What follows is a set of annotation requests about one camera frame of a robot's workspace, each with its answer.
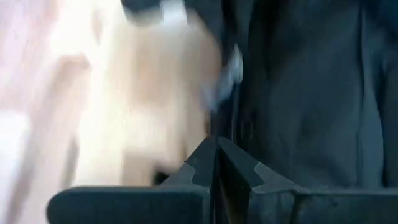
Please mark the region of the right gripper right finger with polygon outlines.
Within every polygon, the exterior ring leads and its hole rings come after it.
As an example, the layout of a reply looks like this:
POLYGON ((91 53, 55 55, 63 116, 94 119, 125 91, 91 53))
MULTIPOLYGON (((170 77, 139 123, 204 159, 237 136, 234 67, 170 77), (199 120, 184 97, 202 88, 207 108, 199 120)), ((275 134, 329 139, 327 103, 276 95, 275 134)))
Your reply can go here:
POLYGON ((220 177, 238 223, 397 223, 397 190, 302 187, 218 139, 220 177))

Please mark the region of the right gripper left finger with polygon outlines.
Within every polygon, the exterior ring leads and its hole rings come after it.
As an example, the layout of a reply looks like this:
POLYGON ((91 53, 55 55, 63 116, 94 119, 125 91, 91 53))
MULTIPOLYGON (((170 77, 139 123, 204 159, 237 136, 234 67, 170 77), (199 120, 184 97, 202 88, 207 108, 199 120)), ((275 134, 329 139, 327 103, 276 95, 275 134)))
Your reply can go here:
POLYGON ((216 140, 206 138, 155 187, 74 187, 47 205, 50 224, 213 223, 216 140))

